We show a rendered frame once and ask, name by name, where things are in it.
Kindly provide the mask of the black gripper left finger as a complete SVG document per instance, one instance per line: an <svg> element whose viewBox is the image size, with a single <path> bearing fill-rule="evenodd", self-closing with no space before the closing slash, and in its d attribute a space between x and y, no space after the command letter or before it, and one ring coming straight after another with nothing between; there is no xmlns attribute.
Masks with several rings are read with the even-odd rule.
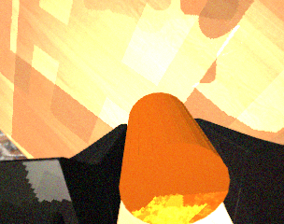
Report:
<svg viewBox="0 0 284 224"><path fill-rule="evenodd" d="M127 124L68 159L0 161L0 213L54 211L65 224L117 224Z"/></svg>

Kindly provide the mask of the orange cylinder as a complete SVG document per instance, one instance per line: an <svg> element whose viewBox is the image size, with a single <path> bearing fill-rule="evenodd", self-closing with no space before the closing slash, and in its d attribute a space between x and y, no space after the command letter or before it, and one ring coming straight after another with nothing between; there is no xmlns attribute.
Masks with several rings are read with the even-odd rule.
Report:
<svg viewBox="0 0 284 224"><path fill-rule="evenodd" d="M134 104L119 185L133 216L149 224L192 224L206 218L228 192L228 171L176 96L155 92Z"/></svg>

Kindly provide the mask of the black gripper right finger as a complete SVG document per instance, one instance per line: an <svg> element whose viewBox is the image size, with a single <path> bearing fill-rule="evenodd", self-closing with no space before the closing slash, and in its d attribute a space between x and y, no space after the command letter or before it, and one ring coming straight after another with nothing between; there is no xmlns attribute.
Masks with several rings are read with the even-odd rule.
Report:
<svg viewBox="0 0 284 224"><path fill-rule="evenodd" d="M228 168L233 224L284 224L284 145L195 119Z"/></svg>

